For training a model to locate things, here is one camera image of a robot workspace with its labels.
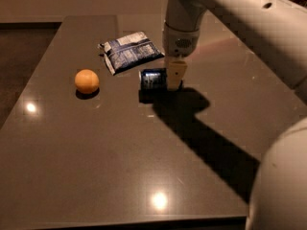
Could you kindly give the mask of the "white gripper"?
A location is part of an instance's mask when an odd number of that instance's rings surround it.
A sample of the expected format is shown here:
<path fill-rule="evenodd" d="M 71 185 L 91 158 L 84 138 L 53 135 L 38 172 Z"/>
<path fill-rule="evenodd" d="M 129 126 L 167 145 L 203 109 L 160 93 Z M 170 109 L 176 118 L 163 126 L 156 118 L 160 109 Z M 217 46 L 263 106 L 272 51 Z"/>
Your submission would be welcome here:
<path fill-rule="evenodd" d="M 162 42 L 165 56 L 168 58 L 186 58 L 196 49 L 200 31 L 184 32 L 164 24 Z M 187 69 L 182 60 L 169 62 L 167 65 L 167 88 L 171 91 L 179 89 Z"/>

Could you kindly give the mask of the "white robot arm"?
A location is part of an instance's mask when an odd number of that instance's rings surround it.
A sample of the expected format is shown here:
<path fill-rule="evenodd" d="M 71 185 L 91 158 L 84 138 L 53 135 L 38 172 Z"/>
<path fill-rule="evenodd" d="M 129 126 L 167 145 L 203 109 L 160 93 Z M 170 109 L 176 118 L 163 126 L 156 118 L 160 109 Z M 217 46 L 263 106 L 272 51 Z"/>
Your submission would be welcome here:
<path fill-rule="evenodd" d="M 307 10 L 290 0 L 168 0 L 163 47 L 193 53 L 202 16 L 214 14 L 302 102 L 307 100 Z M 307 230 L 307 118 L 266 150 L 253 182 L 246 230 Z"/>

